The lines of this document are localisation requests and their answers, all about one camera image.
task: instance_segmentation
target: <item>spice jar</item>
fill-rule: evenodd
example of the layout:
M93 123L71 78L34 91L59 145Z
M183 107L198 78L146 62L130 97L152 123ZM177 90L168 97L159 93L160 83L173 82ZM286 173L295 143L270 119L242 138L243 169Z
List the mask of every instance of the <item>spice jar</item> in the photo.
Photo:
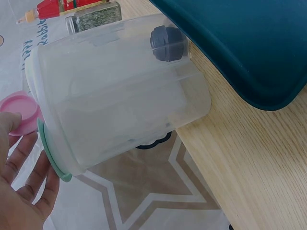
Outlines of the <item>spice jar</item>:
M70 35L120 20L121 9L117 2L102 3L65 18Z

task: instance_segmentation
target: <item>mint green lid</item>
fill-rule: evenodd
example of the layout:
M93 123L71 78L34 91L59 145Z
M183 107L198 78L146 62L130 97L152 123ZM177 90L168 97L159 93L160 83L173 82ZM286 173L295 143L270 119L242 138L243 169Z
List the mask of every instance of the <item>mint green lid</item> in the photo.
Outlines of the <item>mint green lid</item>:
M61 169L59 169L55 161L53 160L52 154L48 148L48 144L47 144L46 137L45 137L45 128L46 128L45 123L41 119L37 119L37 127L38 127L38 131L39 131L40 137L43 142L43 146L45 148L46 155L50 161L52 168L54 169L56 174L59 176L59 178L61 178L62 181L64 182L71 181L72 175L70 173L63 173Z

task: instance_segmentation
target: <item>hand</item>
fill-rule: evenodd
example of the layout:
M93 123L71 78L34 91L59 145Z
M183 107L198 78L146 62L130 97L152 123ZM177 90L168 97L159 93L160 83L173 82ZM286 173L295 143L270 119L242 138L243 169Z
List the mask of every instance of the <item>hand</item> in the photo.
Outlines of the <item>hand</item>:
M0 113L0 229L41 230L56 201L59 178L42 151L25 186L17 191L12 189L13 180L37 140L36 132L24 136L7 159L9 148L20 138L9 136L8 133L15 130L20 122L19 114ZM46 177L42 197L32 205Z

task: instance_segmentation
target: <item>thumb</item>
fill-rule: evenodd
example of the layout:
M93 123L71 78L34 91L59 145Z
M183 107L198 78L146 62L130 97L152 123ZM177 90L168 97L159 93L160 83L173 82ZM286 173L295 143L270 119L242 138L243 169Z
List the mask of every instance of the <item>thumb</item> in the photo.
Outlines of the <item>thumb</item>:
M0 126L8 133L18 128L21 123L22 115L20 113L0 113Z

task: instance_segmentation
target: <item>finger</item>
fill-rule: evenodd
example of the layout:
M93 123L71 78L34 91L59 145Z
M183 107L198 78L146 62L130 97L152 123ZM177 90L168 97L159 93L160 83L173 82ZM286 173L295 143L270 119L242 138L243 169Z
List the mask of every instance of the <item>finger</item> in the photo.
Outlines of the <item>finger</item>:
M35 204L38 211L42 214L44 220L51 214L57 195L59 193L59 177L52 167L50 167L47 175L46 186L42 197Z
M50 163L47 155L45 151L42 151L34 166L33 171L25 183L25 186L18 189L17 193L22 198L32 203L38 193L39 188L42 186L42 183L47 176L49 168Z
M20 137L9 136L10 148L13 147L14 144L16 144L19 139Z
M21 123L21 118L21 114L18 113L0 113L0 127L8 134L18 128Z
M32 151L37 140L37 133L31 133L24 136L14 149L11 156L5 162L1 177L11 185L25 160Z
M0 113L0 173L8 157L10 143L8 133L21 123L20 114Z

